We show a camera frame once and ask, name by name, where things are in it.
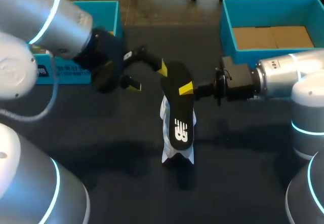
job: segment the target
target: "blue bin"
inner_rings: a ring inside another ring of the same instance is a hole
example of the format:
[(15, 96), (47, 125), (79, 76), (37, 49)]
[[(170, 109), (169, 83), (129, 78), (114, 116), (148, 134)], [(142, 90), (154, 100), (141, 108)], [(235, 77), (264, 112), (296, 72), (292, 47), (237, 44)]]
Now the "blue bin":
[[(239, 50), (233, 28), (305, 26), (315, 48)], [(324, 48), (324, 6), (319, 0), (224, 0), (220, 39), (225, 56), (255, 67), (260, 59)]]
[[(120, 20), (118, 1), (107, 2), (73, 2), (93, 17), (93, 27), (103, 27), (122, 39), (123, 26)], [(38, 64), (37, 85), (53, 84), (50, 58), (47, 54), (36, 54)], [(61, 85), (84, 85), (91, 82), (89, 71), (83, 70), (73, 61), (55, 59), (58, 81)]]

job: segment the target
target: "black insole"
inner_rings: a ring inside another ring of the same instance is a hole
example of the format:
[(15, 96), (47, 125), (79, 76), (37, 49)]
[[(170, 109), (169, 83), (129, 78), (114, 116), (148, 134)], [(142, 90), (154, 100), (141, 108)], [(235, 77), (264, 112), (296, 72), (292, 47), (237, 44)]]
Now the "black insole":
[(194, 95), (180, 95), (179, 88), (192, 82), (193, 77), (181, 62), (168, 62), (166, 66), (168, 77), (161, 79), (161, 87), (170, 105), (170, 144), (176, 150), (186, 150), (193, 141)]

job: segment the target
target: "led light ring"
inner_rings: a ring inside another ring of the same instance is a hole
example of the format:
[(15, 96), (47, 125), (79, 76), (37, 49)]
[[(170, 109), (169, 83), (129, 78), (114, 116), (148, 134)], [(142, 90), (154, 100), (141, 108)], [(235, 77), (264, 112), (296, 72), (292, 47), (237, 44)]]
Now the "led light ring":
[(314, 136), (324, 136), (324, 132), (310, 132), (310, 131), (306, 131), (303, 129), (298, 128), (292, 121), (292, 126), (294, 129), (296, 129), (298, 132), (301, 132), (303, 134), (308, 134), (308, 135), (314, 135)]
[(52, 20), (54, 19), (57, 9), (59, 8), (59, 4), (60, 0), (54, 0), (53, 6), (50, 10), (50, 14), (47, 17), (43, 27), (40, 29), (39, 33), (29, 42), (29, 44), (34, 44), (44, 35), (45, 31), (49, 28)]
[(299, 70), (299, 66), (298, 66), (298, 62), (297, 62), (297, 58), (294, 54), (288, 54), (291, 56), (291, 58), (293, 59), (294, 63), (295, 63), (295, 66), (296, 66), (296, 70), (297, 70), (297, 75), (298, 75), (298, 81), (301, 81), (302, 79), (302, 74), (300, 73), (300, 70)]
[(324, 214), (324, 208), (323, 206), (320, 204), (318, 198), (316, 197), (316, 194), (314, 192), (314, 189), (313, 189), (313, 186), (312, 186), (312, 183), (310, 181), (310, 168), (311, 168), (311, 165), (313, 163), (313, 160), (314, 160), (314, 157), (312, 158), (312, 160), (310, 160), (309, 162), (309, 165), (308, 165), (308, 169), (307, 169), (307, 180), (308, 180), (308, 186), (309, 186), (309, 190), (310, 190), (310, 193), (312, 194), (312, 197), (316, 203), (316, 205), (319, 207), (319, 209), (321, 210), (321, 212)]
[(49, 208), (47, 209), (45, 215), (42, 217), (42, 219), (40, 220), (40, 222), (38, 224), (44, 224), (47, 221), (47, 219), (49, 218), (49, 216), (55, 206), (57, 197), (59, 195), (60, 183), (61, 183), (60, 172), (59, 172), (59, 168), (58, 168), (56, 162), (52, 158), (51, 158), (51, 160), (54, 164), (55, 171), (56, 171), (56, 186), (55, 186), (54, 196), (52, 198)]
[[(302, 130), (302, 129), (298, 128), (296, 125), (294, 125), (293, 121), (292, 121), (292, 126), (293, 126), (294, 129), (296, 129), (297, 131), (299, 131), (299, 132), (301, 132), (303, 134), (316, 135), (316, 136), (324, 135), (324, 133), (315, 133), (315, 132), (309, 132), (309, 131), (306, 131), (306, 130)], [(311, 180), (310, 180), (310, 168), (311, 168), (312, 162), (314, 160), (314, 157), (317, 155), (317, 153), (312, 157), (312, 159), (309, 162), (308, 169), (307, 169), (307, 181), (308, 181), (308, 186), (309, 186), (310, 193), (312, 194), (312, 197), (313, 197), (316, 205), (319, 207), (321, 212), (324, 214), (324, 208), (322, 207), (322, 205), (320, 204), (318, 198), (316, 197), (313, 186), (312, 186), (312, 183), (311, 183)]]

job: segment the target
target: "cable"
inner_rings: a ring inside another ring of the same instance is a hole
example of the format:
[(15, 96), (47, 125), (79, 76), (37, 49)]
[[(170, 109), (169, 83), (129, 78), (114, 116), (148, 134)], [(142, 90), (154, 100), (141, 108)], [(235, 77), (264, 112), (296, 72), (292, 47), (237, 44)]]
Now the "cable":
[(52, 74), (53, 74), (54, 81), (53, 81), (52, 98), (49, 101), (49, 103), (47, 104), (47, 106), (45, 107), (45, 109), (41, 113), (39, 113), (38, 115), (35, 115), (35, 116), (22, 116), (22, 115), (13, 113), (11, 111), (8, 111), (6, 109), (0, 109), (0, 115), (5, 116), (5, 117), (10, 118), (15, 121), (19, 121), (19, 122), (32, 123), (32, 122), (35, 122), (35, 121), (38, 121), (38, 120), (44, 118), (51, 111), (51, 109), (54, 106), (56, 97), (57, 97), (59, 83), (58, 83), (58, 78), (57, 78), (57, 73), (56, 73), (54, 55), (50, 52), (49, 56), (50, 56), (50, 60), (51, 60), (51, 67), (52, 67), (52, 72), (53, 72)]

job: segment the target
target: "black mat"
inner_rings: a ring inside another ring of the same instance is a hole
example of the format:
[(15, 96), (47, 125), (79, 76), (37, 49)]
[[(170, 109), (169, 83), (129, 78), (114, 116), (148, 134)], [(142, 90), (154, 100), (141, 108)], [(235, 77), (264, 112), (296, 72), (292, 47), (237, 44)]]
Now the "black mat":
[[(130, 47), (147, 44), (165, 60), (181, 60), (197, 81), (211, 80), (221, 56), (217, 27), (134, 27)], [(66, 166), (88, 187), (90, 224), (288, 223), (284, 198), (292, 171), (290, 103), (195, 104), (195, 166), (161, 165), (163, 98), (158, 76), (142, 65), (129, 74), (142, 93), (100, 95), (62, 86), (54, 111), (37, 124), (5, 122)], [(32, 115), (51, 87), (5, 105)]]

